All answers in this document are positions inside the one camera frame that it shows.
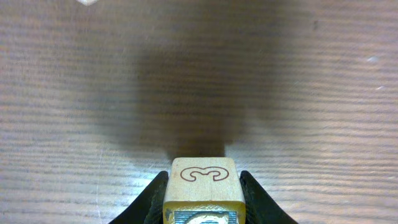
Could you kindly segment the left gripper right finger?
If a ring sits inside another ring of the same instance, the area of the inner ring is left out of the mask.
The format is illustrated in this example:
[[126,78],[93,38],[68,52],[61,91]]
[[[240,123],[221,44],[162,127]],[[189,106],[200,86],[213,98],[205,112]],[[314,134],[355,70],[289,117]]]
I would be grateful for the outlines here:
[[279,207],[250,172],[242,171],[239,180],[246,201],[246,224],[298,224]]

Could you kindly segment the yellow C block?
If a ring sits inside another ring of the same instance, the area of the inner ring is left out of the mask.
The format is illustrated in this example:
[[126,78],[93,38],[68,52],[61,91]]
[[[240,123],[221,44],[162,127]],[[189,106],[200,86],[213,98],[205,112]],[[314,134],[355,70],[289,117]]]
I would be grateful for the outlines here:
[[246,201],[234,161],[227,157],[179,157],[172,163],[163,222],[246,222]]

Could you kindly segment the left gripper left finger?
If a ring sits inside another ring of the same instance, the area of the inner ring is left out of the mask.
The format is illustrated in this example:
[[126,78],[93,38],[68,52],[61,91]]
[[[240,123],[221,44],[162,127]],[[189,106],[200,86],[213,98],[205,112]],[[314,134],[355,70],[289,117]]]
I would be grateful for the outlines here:
[[162,206],[169,175],[159,172],[136,199],[109,224],[160,224]]

